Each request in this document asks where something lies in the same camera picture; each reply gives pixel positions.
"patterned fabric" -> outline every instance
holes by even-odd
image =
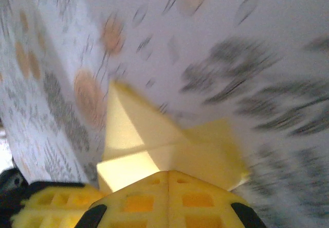
[[[328,227],[327,0],[0,0],[0,117],[29,182],[97,184],[108,83],[227,116],[269,227]]]

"yellow plastic object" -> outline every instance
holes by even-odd
[[[146,148],[186,142],[184,132],[128,85],[109,86],[103,159]]]
[[[12,217],[13,228],[74,228],[91,204],[105,194],[90,185],[46,187],[24,200]]]
[[[97,228],[244,228],[232,203],[248,207],[241,197],[212,184],[181,172],[162,171],[90,208],[107,207]]]
[[[127,85],[115,82],[109,88],[106,143],[97,165],[103,192],[167,170],[226,190],[247,181],[249,171],[226,120],[183,130]]]

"black rubber edge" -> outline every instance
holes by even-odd
[[[264,222],[251,207],[238,202],[232,203],[231,207],[245,228],[266,228]]]
[[[75,228],[97,228],[106,210],[107,206],[104,204],[89,209],[81,217]]]
[[[29,199],[35,193],[47,188],[47,187],[75,187],[83,188],[85,184],[83,183],[62,183],[62,182],[34,182],[31,183],[26,192],[23,195],[23,200]]]
[[[19,187],[0,194],[0,227],[11,227],[10,218],[23,208],[21,200],[25,190]]]

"square hole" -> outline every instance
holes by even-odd
[[[224,228],[219,217],[212,216],[185,216],[186,228]]]
[[[147,228],[147,221],[127,221],[112,223],[108,228]]]
[[[52,200],[52,204],[56,206],[65,206],[67,204],[69,195],[66,194],[56,194]]]
[[[213,200],[206,193],[189,193],[182,197],[183,206],[187,207],[210,207],[214,206]]]
[[[153,196],[129,196],[126,199],[124,212],[150,212],[153,210]]]
[[[40,204],[40,205],[50,205],[51,204],[51,201],[53,200],[53,197],[54,197],[54,194],[53,193],[49,193],[49,194],[40,196],[39,199],[38,199],[38,201],[37,201],[37,204]]]
[[[26,222],[25,228],[39,228],[42,223],[42,216],[32,216]]]

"yellow plastic panel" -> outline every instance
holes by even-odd
[[[177,145],[175,153],[170,170],[184,172],[225,190],[232,190],[247,180],[247,169],[229,160],[221,143]]]
[[[94,203],[107,211],[98,228],[168,228],[168,173],[158,172]]]
[[[187,141],[174,122],[128,85],[110,84],[103,160]]]
[[[157,148],[156,156],[161,155],[158,164],[154,163],[147,151],[97,164],[97,173],[101,183],[100,190],[110,194],[154,173],[168,170],[171,166],[173,149],[173,146]]]
[[[90,185],[46,187],[28,200],[12,217],[13,228],[74,228],[91,204],[105,196]]]
[[[186,130],[186,133],[188,133],[189,135],[193,135],[200,141],[208,142],[211,145],[215,145],[217,149],[215,149],[214,152],[218,152],[221,155],[221,158],[225,159],[225,172],[230,171],[229,175],[232,177],[232,180],[230,180],[230,178],[227,179],[227,186],[231,185],[231,187],[219,187],[231,190],[245,183],[249,179],[250,172],[245,162],[242,160],[242,152],[238,146],[238,144],[240,143],[235,138],[234,133],[231,129],[231,125],[229,124],[227,119],[218,119],[215,121],[206,122],[204,124]],[[234,184],[236,179],[239,178],[241,179],[241,181],[237,184]]]
[[[94,203],[107,206],[98,228],[244,228],[239,196],[178,171],[161,171]]]

